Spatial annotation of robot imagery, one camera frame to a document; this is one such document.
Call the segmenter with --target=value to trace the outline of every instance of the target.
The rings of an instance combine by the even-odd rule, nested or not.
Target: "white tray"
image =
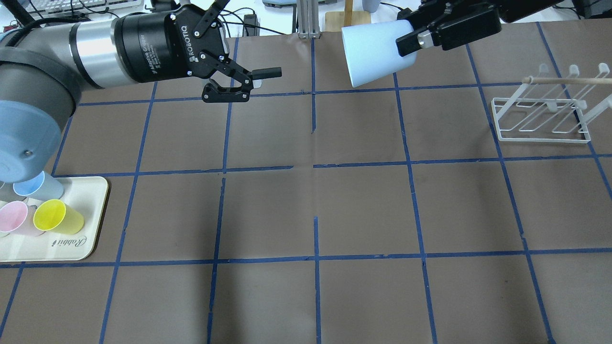
[[[73,235],[47,232],[36,237],[17,234],[0,237],[0,261],[81,260],[94,250],[106,204],[108,181],[103,177],[58,180],[64,185],[64,195],[60,199],[83,215],[83,229]],[[37,206],[42,204],[31,198],[26,202]]]

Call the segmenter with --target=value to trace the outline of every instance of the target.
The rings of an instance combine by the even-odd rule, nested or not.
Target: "robotiq logo text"
[[[187,53],[189,54],[190,62],[199,62],[198,58],[193,55],[193,47],[191,45],[191,38],[189,38],[189,30],[187,29],[187,25],[181,26],[181,31],[183,32],[183,40],[185,41],[185,47],[187,48]]]

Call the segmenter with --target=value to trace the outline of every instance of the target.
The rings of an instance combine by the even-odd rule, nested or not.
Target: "blue cup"
[[[28,181],[13,184],[13,191],[19,196],[48,201],[59,199],[64,194],[64,186],[50,174],[42,171]]]

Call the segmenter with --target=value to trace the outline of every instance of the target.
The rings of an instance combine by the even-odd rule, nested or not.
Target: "black cable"
[[[109,11],[109,7],[107,7],[107,8],[106,8],[104,11],[94,11],[94,10],[90,9],[90,8],[89,8],[87,5],[85,5],[85,3],[83,2],[83,0],[78,0],[78,2],[80,2],[80,3],[81,3],[81,5],[83,5],[83,7],[84,7],[86,10],[90,11],[91,13],[97,13],[97,14],[107,14],[107,13],[110,13],[110,14],[112,14],[112,15],[116,16],[117,18],[120,18],[120,17],[119,17],[118,15],[116,15],[115,13],[113,13],[113,12]]]
[[[268,28],[264,28],[263,26],[259,26],[259,25],[251,25],[251,24],[245,24],[245,23],[233,23],[232,21],[224,21],[224,23],[226,23],[226,24],[244,25],[244,26],[248,26],[250,28],[257,28],[257,29],[262,29],[262,30],[274,32],[275,34],[285,35],[282,32],[279,32],[279,31],[276,31],[276,30],[272,30],[272,29],[268,29]]]
[[[582,19],[582,18],[580,18],[580,14],[578,14],[578,11],[574,7],[561,7],[561,6],[554,5],[553,8],[554,9],[558,9],[558,10],[571,10],[572,12],[574,12],[576,14],[578,19]]]
[[[230,33],[230,26],[228,25],[228,23],[225,21],[225,16],[220,14],[219,15],[221,17],[221,19],[223,20],[223,24],[225,24],[225,29],[227,30],[228,36],[229,38],[231,38],[231,33]]]
[[[228,12],[229,14],[233,15],[234,17],[238,18],[238,20],[240,20],[240,22],[242,23],[243,26],[245,26],[246,24],[244,23],[244,20],[242,20],[242,18],[237,15],[235,12],[232,12],[230,10],[221,10],[221,12]]]
[[[389,4],[389,3],[387,3],[387,2],[381,2],[381,5],[392,6],[392,7],[395,7],[396,9],[398,9],[398,10],[400,10],[400,11],[403,11],[403,10],[404,10],[404,9],[402,9],[400,6],[396,6],[396,5],[393,5],[393,4]]]
[[[76,19],[69,18],[44,18],[34,20],[32,23],[27,24],[23,27],[23,29],[17,31],[17,33],[10,38],[9,42],[6,43],[6,47],[16,47],[19,42],[27,36],[34,28],[38,28],[41,24],[49,24],[49,23],[78,23],[79,21]]]
[[[240,10],[251,10],[253,12],[253,14],[255,14],[255,10],[252,9],[251,7],[241,7],[239,9],[237,9],[237,10],[234,10],[234,12],[238,12]]]
[[[34,9],[34,12],[36,12],[36,14],[38,14],[41,19],[44,19],[45,17],[43,17],[42,14],[40,14],[40,12],[38,12],[38,9],[36,8],[36,6],[34,6],[34,3],[32,2],[32,0],[28,0],[28,1],[29,1],[30,5],[32,5],[32,8]]]

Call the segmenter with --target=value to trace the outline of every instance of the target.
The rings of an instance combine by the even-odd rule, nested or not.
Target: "black robot arm segment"
[[[396,40],[400,56],[442,46],[450,50],[501,31],[499,19],[511,23],[561,0],[422,0],[415,11],[402,10],[413,32]]]

